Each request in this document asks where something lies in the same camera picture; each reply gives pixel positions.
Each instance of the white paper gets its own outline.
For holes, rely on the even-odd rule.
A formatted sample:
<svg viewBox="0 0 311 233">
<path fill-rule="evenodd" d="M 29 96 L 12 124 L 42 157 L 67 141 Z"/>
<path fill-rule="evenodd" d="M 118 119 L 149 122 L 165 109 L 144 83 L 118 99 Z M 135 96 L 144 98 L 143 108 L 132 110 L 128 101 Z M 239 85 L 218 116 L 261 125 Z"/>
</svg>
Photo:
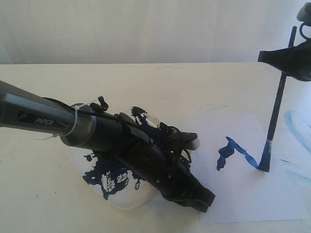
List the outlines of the white paper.
<svg viewBox="0 0 311 233">
<path fill-rule="evenodd" d="M 184 120 L 182 130 L 198 133 L 201 146 L 192 153 L 195 159 L 191 171 L 216 195 L 212 206 L 200 215 L 201 223 L 307 217 L 277 159 L 277 151 L 273 151 L 269 173 L 252 167 L 237 151 L 226 159 L 224 168 L 216 169 L 218 150 L 228 144 L 226 136 L 234 139 L 259 164 L 266 137 L 255 115 L 194 116 Z"/>
</svg>

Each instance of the white wall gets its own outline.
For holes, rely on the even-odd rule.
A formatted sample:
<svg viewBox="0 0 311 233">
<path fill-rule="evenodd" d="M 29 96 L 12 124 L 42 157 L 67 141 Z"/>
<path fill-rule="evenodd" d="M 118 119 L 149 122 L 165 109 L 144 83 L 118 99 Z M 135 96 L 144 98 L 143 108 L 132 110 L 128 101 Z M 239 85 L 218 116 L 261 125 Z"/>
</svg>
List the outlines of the white wall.
<svg viewBox="0 0 311 233">
<path fill-rule="evenodd" d="M 306 0 L 0 0 L 0 63 L 256 61 Z"/>
</svg>

